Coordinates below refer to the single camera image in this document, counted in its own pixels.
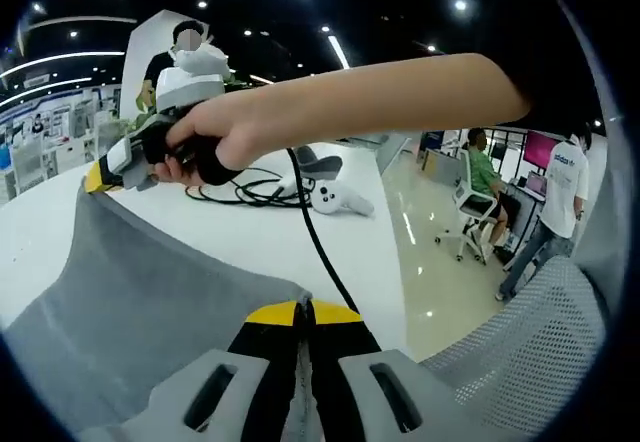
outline jeans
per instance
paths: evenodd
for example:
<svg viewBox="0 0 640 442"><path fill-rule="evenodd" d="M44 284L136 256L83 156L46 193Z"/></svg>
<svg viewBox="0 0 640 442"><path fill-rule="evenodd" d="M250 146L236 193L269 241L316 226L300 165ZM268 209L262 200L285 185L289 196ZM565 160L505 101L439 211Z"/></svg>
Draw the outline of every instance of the jeans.
<svg viewBox="0 0 640 442"><path fill-rule="evenodd" d="M529 242L514 262L511 267L511 272L507 278L502 282L502 285L500 285L500 293L502 295L505 297L515 296L513 290L515 289L518 280L520 280L524 269L527 267L529 262L533 260L536 253L542 246L545 247L542 249L538 257L538 266L533 274L534 276L551 257L559 254L569 255L570 253L570 240L556 235L556 233L544 225L542 221L538 221L538 225L534 229Z"/></svg>

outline black ceiling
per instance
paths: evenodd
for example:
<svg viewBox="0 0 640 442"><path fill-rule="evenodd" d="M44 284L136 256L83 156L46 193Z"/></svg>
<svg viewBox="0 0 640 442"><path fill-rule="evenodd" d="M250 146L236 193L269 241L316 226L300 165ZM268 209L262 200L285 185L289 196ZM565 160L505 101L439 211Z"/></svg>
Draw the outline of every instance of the black ceiling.
<svg viewBox="0 0 640 442"><path fill-rule="evenodd" d="M28 2L20 12L24 56L15 32L3 27L3 33L11 34L3 46L11 51L3 54L3 70L69 52L125 51L129 33L136 26L74 21L29 30L34 24L73 16L123 17L142 22L169 9L209 23L213 43L229 55L229 64L238 70L237 75L251 73L272 80L341 68L327 34L320 30L323 25L330 26L338 37L351 66L427 56L429 44L445 53L473 51L478 27L493 2L466 0L469 9L460 16L452 7L455 0L204 0L208 3L204 10L197 7L199 0L23 1ZM46 14L31 8L35 1L42 4ZM243 35L246 29L252 31L252 36ZM76 38L69 36L71 31L78 32ZM34 66L3 78L6 85L0 85L0 102L24 90L15 90L15 84L39 73L58 72L63 80L92 76L92 84L109 83L112 77L119 82L123 63L124 57L83 57ZM105 72L93 73L93 67ZM595 96L590 99L576 108L585 121L601 117ZM558 130L551 121L532 120L525 124L540 130Z"/></svg>

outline hand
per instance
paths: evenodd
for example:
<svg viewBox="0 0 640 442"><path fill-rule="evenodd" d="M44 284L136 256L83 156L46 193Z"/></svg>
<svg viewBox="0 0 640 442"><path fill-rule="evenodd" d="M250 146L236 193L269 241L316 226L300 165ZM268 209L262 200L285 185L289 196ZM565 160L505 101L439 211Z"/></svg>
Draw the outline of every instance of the hand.
<svg viewBox="0 0 640 442"><path fill-rule="evenodd" d="M169 129L167 145L170 148L179 147L196 134L218 137L222 139L216 149L220 163L231 170L245 169L263 155L257 143L257 124L251 117L252 113L256 113L254 92L259 90L232 92L196 105ZM186 171L177 159L170 156L165 158L164 163L154 166L154 173L163 182L204 185L197 170Z"/></svg>

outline white t-shirt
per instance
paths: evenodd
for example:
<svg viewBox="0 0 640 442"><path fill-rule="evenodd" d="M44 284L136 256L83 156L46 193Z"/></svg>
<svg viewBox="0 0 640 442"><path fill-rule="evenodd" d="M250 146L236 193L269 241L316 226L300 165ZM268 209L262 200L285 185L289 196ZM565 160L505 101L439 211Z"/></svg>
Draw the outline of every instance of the white t-shirt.
<svg viewBox="0 0 640 442"><path fill-rule="evenodd" d="M571 142L560 142L551 151L547 167L546 203L540 220L565 239L571 238L576 226L574 197L587 200L589 193L589 161L574 135Z"/></svg>

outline fluorescent light strip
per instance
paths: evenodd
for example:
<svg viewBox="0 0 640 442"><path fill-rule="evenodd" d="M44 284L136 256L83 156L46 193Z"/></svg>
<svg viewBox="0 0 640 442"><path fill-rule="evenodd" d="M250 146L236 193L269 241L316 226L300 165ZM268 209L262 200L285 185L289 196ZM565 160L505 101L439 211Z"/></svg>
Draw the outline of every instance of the fluorescent light strip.
<svg viewBox="0 0 640 442"><path fill-rule="evenodd" d="M249 74L249 77L251 77L253 80L257 80L258 82L264 82L265 84L273 84L272 81L263 79L262 77L258 77L257 75Z"/></svg>
<svg viewBox="0 0 640 442"><path fill-rule="evenodd" d="M26 95L30 95L30 94L34 94L36 92L40 92L41 90L48 90L48 89L51 89L53 87L59 87L61 85L78 84L80 82L89 82L90 80L91 80L91 77L84 77L82 79L65 80L63 82L56 82L55 84L43 85L42 87L38 87L38 88L35 88L35 89L27 90L25 92L22 92L21 94L14 95L13 97L9 97L7 100L3 100L2 102L0 102L0 107L2 107L3 105L7 105L7 104L13 102L14 100L21 99Z"/></svg>
<svg viewBox="0 0 640 442"><path fill-rule="evenodd" d="M9 74L13 74L14 72L18 72L19 70L26 69L27 67L31 67L32 65L44 64L46 62L51 62L52 60L68 59L71 57L101 57L101 56L117 56L117 55L124 55L124 52L75 52L72 54L53 55L51 57L32 60L31 62L27 62L26 64L13 67L1 73L0 77L6 77Z"/></svg>
<svg viewBox="0 0 640 442"><path fill-rule="evenodd" d="M344 56L344 52L342 51L342 47L340 47L340 42L334 35L329 36L329 42L331 42L331 46L333 50L336 52L338 59L340 59L340 63L342 64L343 69L349 69L349 62L347 62L347 58Z"/></svg>

